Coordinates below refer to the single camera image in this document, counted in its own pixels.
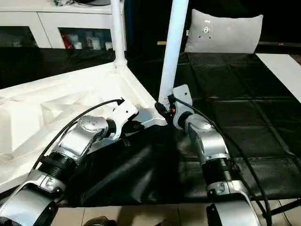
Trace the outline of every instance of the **bottle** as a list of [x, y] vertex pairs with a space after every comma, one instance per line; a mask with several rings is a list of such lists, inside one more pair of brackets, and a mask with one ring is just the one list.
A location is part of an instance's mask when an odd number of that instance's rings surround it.
[[99, 38], [101, 49], [105, 49], [105, 39], [104, 39], [103, 31], [96, 30], [96, 31], [94, 31], [94, 34], [95, 34], [95, 37]]
[[92, 31], [86, 31], [86, 40], [87, 40], [88, 48], [93, 48], [92, 38], [93, 38], [93, 32]]
[[74, 46], [75, 49], [82, 49], [83, 48], [83, 45], [79, 41], [74, 43], [73, 46]]
[[92, 46], [93, 46], [93, 49], [95, 49], [95, 50], [102, 49], [101, 46], [100, 46], [100, 41], [99, 41], [98, 37], [93, 37], [92, 38]]
[[111, 41], [107, 41], [107, 42], [105, 43], [105, 48], [106, 48], [107, 50], [113, 48], [112, 42], [111, 42]]
[[62, 39], [66, 48], [73, 48], [71, 43], [68, 41], [67, 36], [62, 33]]

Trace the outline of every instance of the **white shelf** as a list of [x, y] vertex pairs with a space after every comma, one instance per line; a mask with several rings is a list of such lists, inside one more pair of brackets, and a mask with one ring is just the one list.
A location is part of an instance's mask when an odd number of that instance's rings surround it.
[[[123, 14], [124, 0], [121, 0], [120, 6], [121, 14]], [[53, 0], [1, 0], [0, 12], [3, 11], [112, 14], [111, 5], [96, 7], [75, 3], [65, 7], [57, 7]]]

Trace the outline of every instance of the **black leather surface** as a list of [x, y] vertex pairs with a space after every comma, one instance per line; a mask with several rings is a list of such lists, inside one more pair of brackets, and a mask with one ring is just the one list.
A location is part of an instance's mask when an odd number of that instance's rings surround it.
[[[4, 50], [1, 87], [112, 61], [95, 51]], [[128, 67], [158, 98], [162, 57], [129, 57]], [[244, 150], [270, 199], [301, 197], [301, 105], [256, 55], [182, 54], [176, 86], [188, 84], [194, 105], [218, 121]], [[189, 139], [154, 126], [87, 157], [71, 179], [71, 206], [206, 202], [205, 182]], [[242, 175], [260, 196], [231, 143]]]

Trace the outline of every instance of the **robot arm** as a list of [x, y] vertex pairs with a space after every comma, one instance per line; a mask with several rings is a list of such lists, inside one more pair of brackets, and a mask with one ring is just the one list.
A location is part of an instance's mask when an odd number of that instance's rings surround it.
[[[174, 88], [173, 97], [192, 105], [187, 85]], [[260, 226], [223, 136], [202, 115], [173, 99], [169, 98], [173, 124], [188, 134], [199, 156], [207, 195], [213, 202], [207, 207], [209, 226]]]
[[103, 139], [117, 140], [122, 126], [138, 111], [129, 101], [116, 107], [111, 116], [83, 116], [75, 128], [65, 133], [38, 169], [32, 170], [0, 208], [0, 222], [22, 226], [49, 226], [58, 210], [66, 184], [93, 144]]

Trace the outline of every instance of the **floor tile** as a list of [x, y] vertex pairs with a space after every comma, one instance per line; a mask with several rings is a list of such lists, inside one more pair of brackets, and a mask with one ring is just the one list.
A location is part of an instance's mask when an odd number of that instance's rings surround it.
[[59, 208], [51, 226], [81, 226], [84, 208]]
[[[282, 199], [279, 200], [281, 205], [288, 204], [290, 202], [295, 201], [296, 199]], [[294, 209], [291, 209], [289, 211], [284, 212], [285, 216], [287, 217], [288, 221], [293, 226], [301, 226], [301, 207], [296, 207]]]
[[109, 220], [117, 220], [120, 210], [121, 206], [85, 208], [82, 225], [84, 225], [90, 219], [100, 216], [105, 216]]
[[155, 226], [164, 220], [171, 221], [172, 226], [179, 226], [177, 205], [86, 208], [83, 224], [99, 216], [116, 220], [118, 226]]
[[[252, 202], [252, 205], [254, 206], [255, 212], [257, 213], [257, 216], [258, 216], [261, 226], [266, 226], [267, 223], [265, 221], [265, 218], [262, 216], [262, 212], [261, 212], [260, 208], [258, 207], [258, 205], [256, 204], [256, 202]], [[269, 205], [271, 207], [271, 210], [279, 207], [277, 200], [269, 201]], [[286, 226], [287, 225], [285, 218], [283, 217], [282, 214], [277, 214], [277, 215], [272, 216], [272, 222], [273, 222], [273, 226]]]
[[179, 204], [181, 226], [208, 226], [206, 207], [209, 203]]

